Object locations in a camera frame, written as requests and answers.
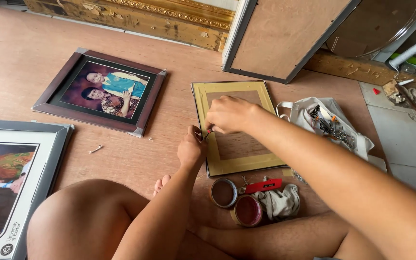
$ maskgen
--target dark wood frame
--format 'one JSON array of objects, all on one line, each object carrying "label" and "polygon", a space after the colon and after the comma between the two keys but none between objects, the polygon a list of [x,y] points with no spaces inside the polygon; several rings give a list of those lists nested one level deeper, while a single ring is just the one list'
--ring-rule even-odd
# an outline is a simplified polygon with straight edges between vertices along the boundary
[{"label": "dark wood frame", "polygon": [[[48,103],[50,99],[55,94],[55,91],[62,87],[62,83],[64,82],[65,78],[68,76],[70,71],[75,67],[78,60],[82,56],[90,56],[93,58],[105,60],[108,62],[117,63],[123,66],[139,69],[151,74],[155,74],[156,78],[151,86],[151,91],[147,100],[145,100],[144,107],[142,112],[139,116],[137,123],[130,124],[125,122],[116,121],[113,119],[100,117],[96,115],[91,115],[88,113],[75,111],[71,109],[67,109],[64,107],[56,106],[53,104]],[[142,137],[144,135],[145,128],[147,126],[147,122],[150,117],[150,113],[152,112],[153,105],[157,100],[158,93],[160,91],[161,85],[163,84],[163,80],[165,80],[166,70],[162,70],[159,68],[149,67],[140,63],[127,61],[121,58],[113,57],[107,54],[99,53],[93,50],[87,50],[84,48],[78,48],[75,53],[68,59],[65,63],[63,68],[59,71],[59,73],[55,76],[54,80],[49,84],[48,88],[43,92],[41,97],[39,97],[38,101],[33,105],[32,110],[37,112],[43,112],[55,116],[65,117],[68,119],[94,124],[106,128],[110,128],[113,130],[122,131],[128,133],[130,135],[136,137]]]}]

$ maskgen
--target plywood floor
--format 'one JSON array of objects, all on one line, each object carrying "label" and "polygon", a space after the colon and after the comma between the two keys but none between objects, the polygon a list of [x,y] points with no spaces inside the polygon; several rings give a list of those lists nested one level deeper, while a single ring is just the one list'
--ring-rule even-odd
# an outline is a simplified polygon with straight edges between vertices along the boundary
[{"label": "plywood floor", "polygon": [[[169,76],[145,138],[30,111],[77,47],[168,69]],[[220,65],[221,54],[214,51],[0,8],[0,119],[68,123],[76,127],[57,189],[81,180],[103,178],[150,198],[155,180],[177,170],[176,148],[187,126],[198,124],[190,82],[251,80],[224,73]],[[375,143],[371,154],[384,157],[357,81],[302,71],[288,86],[267,84],[275,104],[310,96],[334,97],[353,126]],[[104,148],[88,153],[98,145]],[[214,180],[207,179],[205,174],[202,167],[194,187],[191,211],[195,219],[214,227],[233,227],[228,211],[209,201],[208,188]],[[281,169],[273,169],[244,175],[254,182],[264,175],[280,177],[282,173]],[[243,185],[241,174],[229,178],[238,186]],[[283,182],[299,186],[301,216],[328,210],[309,186],[292,177],[284,177]]]}]

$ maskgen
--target gold ornate frame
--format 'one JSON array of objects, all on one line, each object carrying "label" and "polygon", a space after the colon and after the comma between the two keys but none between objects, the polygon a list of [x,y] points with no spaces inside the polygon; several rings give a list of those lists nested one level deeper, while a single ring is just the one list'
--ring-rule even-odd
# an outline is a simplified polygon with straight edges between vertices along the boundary
[{"label": "gold ornate frame", "polygon": [[230,30],[234,11],[192,0],[105,0],[107,2],[166,15],[205,26]]},{"label": "gold ornate frame", "polygon": [[[207,129],[205,129],[203,125],[209,109],[206,93],[251,90],[258,91],[263,108],[275,115],[274,105],[270,100],[266,84],[263,80],[192,83],[192,91],[194,93],[195,105],[197,107],[202,136],[205,136],[208,133]],[[282,162],[282,160],[273,153],[221,160],[215,135],[210,135],[209,137],[207,155],[207,172],[209,177],[257,169],[273,168],[283,165],[285,165],[285,163]]]}]

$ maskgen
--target framed photograph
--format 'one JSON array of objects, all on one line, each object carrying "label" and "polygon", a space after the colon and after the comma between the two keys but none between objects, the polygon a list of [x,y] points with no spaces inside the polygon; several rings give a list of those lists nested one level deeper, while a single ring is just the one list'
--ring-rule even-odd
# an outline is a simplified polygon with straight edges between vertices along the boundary
[{"label": "framed photograph", "polygon": [[28,221],[51,193],[72,130],[0,121],[0,259],[26,259]]},{"label": "framed photograph", "polygon": [[142,137],[166,70],[78,48],[32,110]]},{"label": "framed photograph", "polygon": [[[245,99],[262,106],[275,115],[274,105],[264,80],[236,82],[193,82],[192,92],[195,99],[201,134],[205,136],[206,114],[213,99],[232,96]],[[207,175],[215,177],[224,174],[245,171],[285,167],[282,160],[246,133],[208,135]]]}]

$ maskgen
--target boy in school uniform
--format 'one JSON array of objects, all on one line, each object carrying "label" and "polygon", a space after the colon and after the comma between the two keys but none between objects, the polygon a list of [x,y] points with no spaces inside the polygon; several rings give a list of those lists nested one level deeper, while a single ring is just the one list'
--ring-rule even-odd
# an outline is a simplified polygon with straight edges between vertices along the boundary
[{"label": "boy in school uniform", "polygon": [[146,80],[124,72],[108,73],[107,76],[103,76],[92,71],[86,75],[86,80],[95,84],[102,83],[105,91],[118,97],[123,97],[123,91],[129,91],[132,99],[140,99],[147,85]]}]

